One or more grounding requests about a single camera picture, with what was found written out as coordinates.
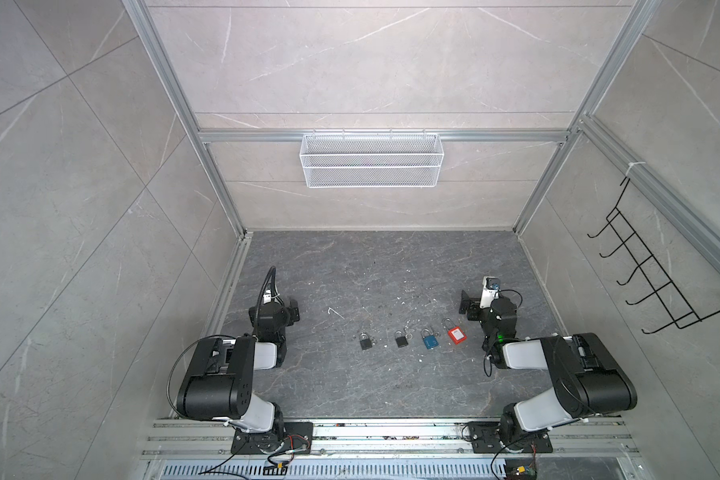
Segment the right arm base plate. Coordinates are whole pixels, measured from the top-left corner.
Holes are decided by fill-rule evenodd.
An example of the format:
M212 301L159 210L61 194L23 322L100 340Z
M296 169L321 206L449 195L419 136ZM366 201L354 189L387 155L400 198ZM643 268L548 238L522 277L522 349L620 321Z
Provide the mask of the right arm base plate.
M474 453L552 453L546 430L526 432L512 423L472 421L462 428L462 437Z

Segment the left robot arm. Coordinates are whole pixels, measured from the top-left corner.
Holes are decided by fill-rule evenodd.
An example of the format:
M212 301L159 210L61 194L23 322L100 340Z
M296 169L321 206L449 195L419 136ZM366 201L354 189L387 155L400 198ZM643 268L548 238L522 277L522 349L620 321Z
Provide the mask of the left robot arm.
M221 421L246 434L285 436L280 407L253 392L256 370L279 368L287 354L286 329L300 320L298 302L279 300L249 309L255 336L199 340L178 389L175 411L196 421Z

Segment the blue padlock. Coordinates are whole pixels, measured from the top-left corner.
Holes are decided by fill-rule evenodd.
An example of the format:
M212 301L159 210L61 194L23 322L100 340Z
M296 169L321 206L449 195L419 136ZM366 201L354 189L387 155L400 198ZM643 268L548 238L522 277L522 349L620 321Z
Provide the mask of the blue padlock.
M427 350L432 350L439 346L437 334L431 328L423 328L420 334Z

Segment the black padlock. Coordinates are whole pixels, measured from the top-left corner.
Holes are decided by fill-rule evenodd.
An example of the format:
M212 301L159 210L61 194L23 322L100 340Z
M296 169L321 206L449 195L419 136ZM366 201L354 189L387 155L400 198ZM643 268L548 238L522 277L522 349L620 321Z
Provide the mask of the black padlock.
M397 330L394 333L394 339L398 348L403 348L409 345L408 336L404 330Z
M373 347L374 342L369 334L361 332L359 334L359 344L362 350L368 350Z

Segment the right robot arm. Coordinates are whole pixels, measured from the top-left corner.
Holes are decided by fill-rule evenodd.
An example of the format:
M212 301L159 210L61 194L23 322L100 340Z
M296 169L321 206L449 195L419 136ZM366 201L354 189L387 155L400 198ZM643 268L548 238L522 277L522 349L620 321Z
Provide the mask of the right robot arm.
M594 333L521 339L518 306L500 290L479 298L461 293L459 313L484 333L484 372L540 370L549 375L544 392L504 407L498 434L504 444L592 416L637 406L636 388Z

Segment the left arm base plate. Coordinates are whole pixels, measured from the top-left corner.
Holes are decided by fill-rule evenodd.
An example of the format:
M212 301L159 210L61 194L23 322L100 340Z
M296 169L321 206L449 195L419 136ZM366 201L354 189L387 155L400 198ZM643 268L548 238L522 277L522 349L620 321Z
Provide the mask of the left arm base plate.
M310 453L314 424L312 422L288 422L275 425L265 433L244 433L237 431L230 449L236 455L272 455L281 453L290 455Z

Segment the red padlock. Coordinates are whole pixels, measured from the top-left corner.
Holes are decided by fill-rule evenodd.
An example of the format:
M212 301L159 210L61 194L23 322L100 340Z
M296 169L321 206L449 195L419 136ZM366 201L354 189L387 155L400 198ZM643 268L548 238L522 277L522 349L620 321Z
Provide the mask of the red padlock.
M459 345L467 339L467 335L464 333L464 331L451 319L444 319L443 326L447 332L448 337L451 339L454 345Z

